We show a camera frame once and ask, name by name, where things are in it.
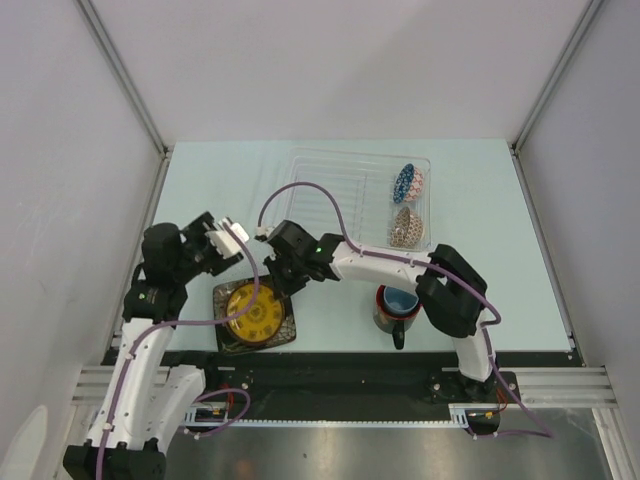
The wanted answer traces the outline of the yellow round plate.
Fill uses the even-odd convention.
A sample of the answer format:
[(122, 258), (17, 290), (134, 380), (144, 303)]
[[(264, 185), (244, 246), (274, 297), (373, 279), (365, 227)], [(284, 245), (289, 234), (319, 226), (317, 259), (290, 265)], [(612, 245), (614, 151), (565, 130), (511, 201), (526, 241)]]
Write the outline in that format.
[[(225, 314), (231, 316), (243, 310), (254, 293), (254, 284), (247, 283), (232, 291)], [(271, 340), (281, 329), (285, 318), (282, 301), (276, 300), (271, 287), (261, 284), (255, 302), (247, 312), (227, 323), (231, 336), (246, 345), (262, 345)]]

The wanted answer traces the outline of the black floral square plate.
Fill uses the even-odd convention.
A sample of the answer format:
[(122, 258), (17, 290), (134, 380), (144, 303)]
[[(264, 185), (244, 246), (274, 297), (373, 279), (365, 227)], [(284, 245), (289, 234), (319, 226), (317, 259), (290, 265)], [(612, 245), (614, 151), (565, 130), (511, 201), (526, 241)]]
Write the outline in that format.
[[(252, 279), (245, 279), (233, 282), (227, 282), (217, 285), (212, 292), (213, 298), (213, 313), (216, 320), (228, 317), (225, 314), (227, 301), (233, 290), (244, 284), (254, 284)], [(270, 275), (263, 275), (260, 277), (260, 285), (264, 284), (273, 288), (273, 283)], [(253, 353), (261, 350), (271, 349), (279, 346), (283, 346), (293, 342), (297, 337), (296, 323), (293, 312), (291, 300), (286, 298), (280, 300), (285, 307), (285, 318), (279, 332), (267, 343), (257, 346), (246, 345), (240, 341), (234, 339), (227, 330), (227, 323), (219, 324), (215, 326), (216, 341), (218, 351), (227, 355), (241, 355)]]

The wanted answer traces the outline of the clear wire dish rack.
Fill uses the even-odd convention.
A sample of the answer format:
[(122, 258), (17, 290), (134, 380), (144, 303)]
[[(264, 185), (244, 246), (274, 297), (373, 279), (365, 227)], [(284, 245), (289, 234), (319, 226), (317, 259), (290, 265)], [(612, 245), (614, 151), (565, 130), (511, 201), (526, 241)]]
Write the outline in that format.
[[(391, 247), (394, 219), (401, 208), (409, 207), (422, 218), (425, 235), (417, 248), (391, 248), (423, 251), (431, 247), (431, 162), (427, 158), (295, 147), (290, 151), (289, 160), (287, 181), (314, 183), (328, 190), (340, 207), (346, 231), (353, 241)], [(408, 163), (424, 172), (426, 185), (416, 201), (395, 204), (392, 194), (396, 176)]]

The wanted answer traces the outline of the brown lattice pattern bowl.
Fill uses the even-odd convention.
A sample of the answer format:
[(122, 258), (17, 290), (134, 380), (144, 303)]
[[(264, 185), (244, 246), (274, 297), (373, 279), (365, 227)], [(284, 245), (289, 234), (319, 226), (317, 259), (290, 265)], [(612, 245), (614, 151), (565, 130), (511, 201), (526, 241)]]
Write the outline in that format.
[(390, 233), (390, 246), (401, 249), (417, 248), (425, 235), (422, 218), (409, 207), (403, 207), (396, 215)]

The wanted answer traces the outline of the blue triangle pattern bowl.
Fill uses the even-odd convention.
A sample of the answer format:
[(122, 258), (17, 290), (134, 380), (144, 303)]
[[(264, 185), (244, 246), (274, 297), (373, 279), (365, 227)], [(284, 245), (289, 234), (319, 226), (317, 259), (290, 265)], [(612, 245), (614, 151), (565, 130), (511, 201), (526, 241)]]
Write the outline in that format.
[(395, 204), (416, 201), (424, 191), (426, 177), (413, 163), (406, 164), (396, 176), (392, 200)]

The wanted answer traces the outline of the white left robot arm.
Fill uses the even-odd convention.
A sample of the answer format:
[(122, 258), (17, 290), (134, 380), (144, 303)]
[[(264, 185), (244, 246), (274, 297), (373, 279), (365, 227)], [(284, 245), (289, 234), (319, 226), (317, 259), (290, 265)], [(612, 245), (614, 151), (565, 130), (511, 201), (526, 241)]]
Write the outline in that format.
[(148, 227), (141, 261), (123, 301), (121, 343), (104, 400), (86, 439), (66, 448), (63, 467), (73, 479), (162, 479), (166, 453), (196, 398), (214, 397), (221, 376), (206, 365), (156, 375), (188, 298), (188, 283), (217, 276), (241, 262), (249, 236), (228, 217), (205, 212), (184, 228)]

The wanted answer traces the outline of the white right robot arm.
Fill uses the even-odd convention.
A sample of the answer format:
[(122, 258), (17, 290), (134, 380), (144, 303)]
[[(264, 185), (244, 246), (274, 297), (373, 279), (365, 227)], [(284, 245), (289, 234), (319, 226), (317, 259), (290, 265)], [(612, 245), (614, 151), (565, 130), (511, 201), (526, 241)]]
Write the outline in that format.
[(487, 284), (454, 248), (440, 245), (430, 254), (401, 255), (352, 245), (343, 235), (315, 239), (288, 220), (258, 227), (256, 239), (272, 249), (264, 264), (283, 297), (311, 280), (364, 281), (416, 296), (431, 325), (452, 338), (463, 393), (484, 401), (496, 391), (495, 355), (480, 326)]

